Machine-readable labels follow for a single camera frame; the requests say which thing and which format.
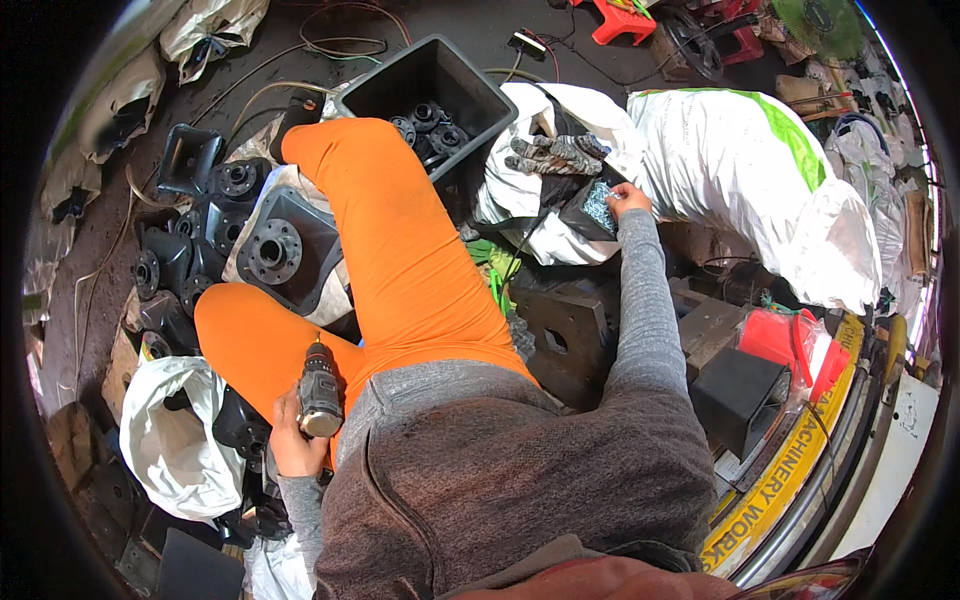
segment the left hand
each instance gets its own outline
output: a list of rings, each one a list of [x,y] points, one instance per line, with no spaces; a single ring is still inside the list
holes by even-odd
[[[274,402],[274,430],[270,434],[270,448],[276,458],[276,468],[284,477],[316,476],[324,467],[329,438],[314,438],[309,442],[300,432],[297,415],[300,398],[294,384]]]

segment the metal bar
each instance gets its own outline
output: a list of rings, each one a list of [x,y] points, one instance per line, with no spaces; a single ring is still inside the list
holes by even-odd
[[[861,359],[857,363],[856,370],[853,374],[853,383],[847,394],[849,403],[847,406],[844,406],[843,413],[840,415],[840,421],[837,422],[837,426],[830,436],[831,440],[842,440],[844,436],[847,435],[847,430],[853,421],[853,415],[856,413],[856,406],[862,396],[863,385],[867,381],[867,370],[869,367],[870,362],[867,359]],[[829,448],[825,447],[820,461],[817,463],[817,467],[810,477],[810,481],[806,484],[800,495],[797,496],[797,499],[794,500],[786,515],[780,519],[774,535],[767,538],[750,559],[741,565],[733,573],[733,576],[731,576],[731,581],[737,586],[742,588],[746,586],[747,582],[773,557],[780,545],[786,540],[787,536],[790,535],[790,531],[793,530],[794,526],[800,520],[800,517],[810,506],[810,502],[813,501],[813,498],[816,497],[821,487],[823,487],[827,473],[830,472],[830,461]]]

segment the concrete floor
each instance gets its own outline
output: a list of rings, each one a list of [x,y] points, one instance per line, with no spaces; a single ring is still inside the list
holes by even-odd
[[[543,0],[487,0],[472,3],[420,0],[384,5],[403,19],[414,40],[430,34],[443,34],[481,68],[509,67],[513,64],[516,53],[506,42],[518,28],[525,27],[538,34],[557,36],[570,31],[570,8],[566,11],[553,10]],[[104,165],[102,195],[88,207],[78,227],[74,250],[60,264],[50,303],[51,319],[45,329],[46,348],[41,373],[48,404],[63,405],[72,400],[72,393],[60,389],[58,383],[69,386],[74,378],[74,281],[99,266],[123,222],[130,194],[123,175],[125,165],[129,163],[136,180],[143,181],[159,162],[170,128],[178,123],[193,121],[212,99],[239,77],[266,58],[300,43],[300,24],[313,10],[309,6],[272,3],[253,37],[251,48],[231,50],[224,60],[210,64],[198,82],[183,88],[177,87],[176,69],[174,65],[169,65],[167,85],[150,130],[136,138],[128,148],[117,152]],[[402,42],[396,27],[386,17],[352,9],[337,11],[336,25],[324,25],[321,21],[308,31],[309,36],[313,39],[326,36],[386,38],[390,42],[386,56],[401,48]],[[588,3],[575,11],[576,34],[570,41],[578,50],[621,81],[635,79],[656,67],[647,49],[649,42],[634,48],[630,40],[622,36],[608,46],[594,43],[590,34],[601,18]],[[623,87],[613,84],[564,48],[557,48],[556,53],[564,83],[593,87],[625,106],[627,93]],[[338,62],[302,50],[295,51],[239,85],[198,127],[228,132],[241,107],[267,82],[287,79],[336,85],[370,68],[371,64],[365,60]],[[550,81],[554,79],[554,67],[550,59],[545,62],[525,59],[520,68]],[[725,80],[717,86],[773,93],[776,74],[788,71],[777,52],[767,47],[762,59],[728,68]],[[666,84],[656,76],[639,87],[679,86]],[[283,90],[268,94],[258,101],[252,112],[270,107],[282,108],[289,96]],[[242,140],[249,136],[274,115],[275,112],[265,112],[253,118],[238,137]],[[156,197],[152,182],[147,191]],[[143,204],[139,204],[137,210],[144,208]],[[113,419],[100,398],[100,385],[108,366],[122,305],[133,284],[131,267],[136,256],[133,236],[127,232],[117,253],[100,276],[89,312],[80,368],[79,399],[104,429],[113,426]]]

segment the gray long-sleeve shirt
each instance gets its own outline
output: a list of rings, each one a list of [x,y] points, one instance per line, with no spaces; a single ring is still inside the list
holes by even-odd
[[[699,567],[712,461],[653,217],[624,213],[617,358],[603,401],[561,417],[507,369],[469,360],[375,374],[344,424],[338,470],[280,489],[317,596],[431,598],[557,538],[673,571]]]

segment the black plastic bin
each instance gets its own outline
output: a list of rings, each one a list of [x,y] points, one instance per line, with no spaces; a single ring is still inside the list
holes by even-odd
[[[428,36],[377,66],[336,98],[346,116],[389,120],[435,102],[470,142],[430,174],[437,181],[513,123],[519,111],[506,94],[444,36]]]

